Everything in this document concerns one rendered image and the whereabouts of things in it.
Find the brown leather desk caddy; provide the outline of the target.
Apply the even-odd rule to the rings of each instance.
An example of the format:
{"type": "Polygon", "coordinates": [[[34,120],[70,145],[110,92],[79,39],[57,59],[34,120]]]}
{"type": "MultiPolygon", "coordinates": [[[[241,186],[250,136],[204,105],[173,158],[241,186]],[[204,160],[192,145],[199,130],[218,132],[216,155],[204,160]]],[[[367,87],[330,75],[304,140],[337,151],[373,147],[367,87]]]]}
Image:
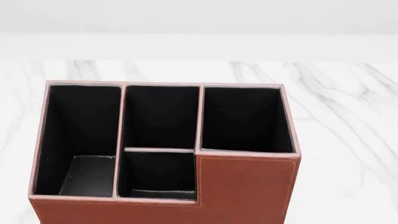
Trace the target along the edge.
{"type": "Polygon", "coordinates": [[[51,81],[40,224],[284,224],[301,152],[283,85],[51,81]]]}

